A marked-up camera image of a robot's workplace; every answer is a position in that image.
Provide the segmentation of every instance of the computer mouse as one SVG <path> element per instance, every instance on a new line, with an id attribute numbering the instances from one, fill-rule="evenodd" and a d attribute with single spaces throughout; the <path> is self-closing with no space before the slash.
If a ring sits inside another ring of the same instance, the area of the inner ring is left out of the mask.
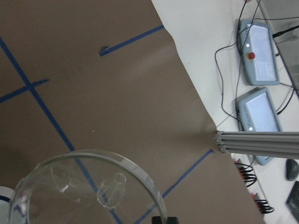
<path id="1" fill-rule="evenodd" d="M 286 179 L 288 181 L 294 181 L 297 178 L 299 173 L 298 163 L 295 160 L 287 159 L 285 168 L 286 168 L 286 173 L 285 173 Z"/>

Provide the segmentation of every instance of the white table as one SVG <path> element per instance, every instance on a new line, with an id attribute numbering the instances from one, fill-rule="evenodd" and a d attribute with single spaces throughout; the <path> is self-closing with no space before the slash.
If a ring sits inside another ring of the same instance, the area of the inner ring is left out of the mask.
<path id="1" fill-rule="evenodd" d="M 217 129 L 238 131 L 236 120 L 221 110 L 221 80 L 216 69 L 214 53 L 217 49 L 235 42 L 236 26 L 243 1 L 152 1 L 165 28 L 172 35 L 178 54 Z M 255 0 L 248 2 L 242 18 L 251 19 L 256 6 Z M 259 9 L 256 17 L 263 17 Z M 234 98 L 240 56 L 236 47 L 225 49 L 217 56 L 224 77 L 224 108 L 235 116 Z M 280 57 L 277 57 L 277 63 L 280 81 L 291 84 Z M 238 96 L 253 88 L 245 82 L 242 71 Z M 279 85 L 268 88 L 273 103 L 278 108 L 289 87 Z M 298 131 L 298 110 L 299 100 L 294 95 L 287 109 L 279 116 L 284 131 Z M 276 209 L 275 212 L 265 215 L 265 222 L 280 224 L 288 220 L 289 224 L 297 223 L 285 205 L 293 185 L 293 182 L 284 178 L 285 159 L 275 158 L 267 166 L 255 165 L 255 168 L 270 204 Z"/>

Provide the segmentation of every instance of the keyboard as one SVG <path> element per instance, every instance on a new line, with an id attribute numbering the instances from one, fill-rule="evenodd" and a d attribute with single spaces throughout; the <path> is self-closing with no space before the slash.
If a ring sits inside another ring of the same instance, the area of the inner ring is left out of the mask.
<path id="1" fill-rule="evenodd" d="M 295 181 L 286 204 L 299 223 L 299 182 Z"/>

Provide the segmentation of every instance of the glass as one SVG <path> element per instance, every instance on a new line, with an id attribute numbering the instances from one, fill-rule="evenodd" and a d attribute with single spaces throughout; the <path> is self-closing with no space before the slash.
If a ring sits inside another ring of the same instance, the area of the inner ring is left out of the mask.
<path id="1" fill-rule="evenodd" d="M 138 165 L 115 153 L 85 150 L 49 159 L 22 179 L 8 223 L 138 224 L 152 216 L 166 223 L 163 199 Z"/>

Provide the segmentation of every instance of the display screen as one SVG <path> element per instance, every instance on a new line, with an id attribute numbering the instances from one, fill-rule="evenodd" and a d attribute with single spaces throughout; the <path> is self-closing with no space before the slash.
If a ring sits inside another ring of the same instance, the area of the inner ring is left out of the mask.
<path id="1" fill-rule="evenodd" d="M 255 54 L 254 69 L 257 81 L 276 81 L 276 70 L 269 38 L 269 30 L 266 27 L 253 25 L 249 30 L 251 50 Z"/>
<path id="2" fill-rule="evenodd" d="M 279 132 L 267 93 L 246 103 L 247 111 L 256 132 Z"/>

